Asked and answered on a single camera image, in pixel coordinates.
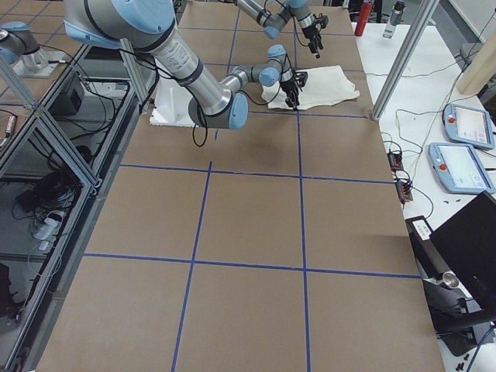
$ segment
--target blue joint cap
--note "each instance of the blue joint cap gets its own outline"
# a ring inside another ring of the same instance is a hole
[[[269,58],[284,56],[285,54],[286,49],[280,44],[273,45],[267,49],[267,56],[269,56]]]
[[[296,8],[301,8],[306,3],[307,3],[306,0],[290,0],[289,6],[296,9]]]
[[[7,64],[13,64],[17,61],[17,56],[6,48],[0,47],[0,57],[3,58]]]
[[[24,22],[7,22],[2,25],[5,31],[29,31],[29,27]]]
[[[265,27],[263,31],[265,32],[265,35],[267,35],[269,39],[276,39],[281,33],[281,31],[279,31],[278,29],[270,26]]]
[[[241,93],[236,93],[229,113],[229,129],[241,129],[248,119],[248,100]]]
[[[279,71],[273,67],[266,67],[260,72],[258,80],[264,87],[271,87],[279,80]]]
[[[117,13],[135,29],[157,35],[174,24],[171,0],[112,0]]]
[[[71,38],[83,44],[89,44],[94,47],[101,47],[105,49],[118,49],[121,44],[117,40],[107,39],[106,37],[90,33],[89,31],[77,27],[72,23],[64,20],[65,32]]]

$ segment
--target red bottle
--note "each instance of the red bottle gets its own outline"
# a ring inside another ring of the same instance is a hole
[[[360,15],[358,16],[358,22],[356,23],[355,36],[363,35],[363,30],[369,20],[370,11],[372,10],[373,4],[374,0],[363,0],[362,9],[360,10]]]

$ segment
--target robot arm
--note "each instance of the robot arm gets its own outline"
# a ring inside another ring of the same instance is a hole
[[[327,15],[316,16],[310,12],[306,0],[284,0],[276,15],[262,8],[254,0],[233,0],[234,5],[243,10],[249,17],[263,27],[265,34],[275,39],[281,30],[291,21],[298,20],[303,35],[308,40],[308,47],[315,57],[320,58],[319,50],[324,49],[320,30],[327,27]]]
[[[267,66],[252,69],[260,72],[258,76],[241,68],[218,82],[177,32],[170,0],[65,0],[64,4],[66,32],[73,39],[119,49],[119,40],[126,38],[135,50],[151,53],[176,82],[193,95],[189,111],[199,125],[220,129],[244,126],[248,102],[237,91],[256,78],[260,80],[260,76],[264,81],[265,74],[277,81],[274,71],[268,70],[270,68],[280,71],[281,82],[286,82],[284,88],[281,83],[281,88],[290,92],[290,102],[298,104],[301,79],[297,80],[293,70],[286,66],[284,48],[284,56],[279,51],[277,55],[269,56]]]
[[[30,71],[38,71],[48,65],[48,59],[28,26],[22,22],[8,22],[0,27],[0,57],[8,64],[20,57]]]

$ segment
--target black monitor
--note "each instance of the black monitor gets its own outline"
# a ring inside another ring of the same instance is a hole
[[[479,306],[496,306],[496,200],[481,192],[430,238]]]

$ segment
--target white cloth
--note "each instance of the white cloth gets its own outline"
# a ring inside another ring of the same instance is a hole
[[[332,106],[346,99],[353,99],[360,95],[355,90],[355,84],[349,81],[341,66],[317,67],[309,70],[306,86],[300,91],[298,109],[306,110],[314,106]],[[277,93],[279,83],[272,87],[263,87],[262,98],[269,102]],[[280,90],[277,97],[268,104],[269,109],[292,110],[286,105],[286,94]]]

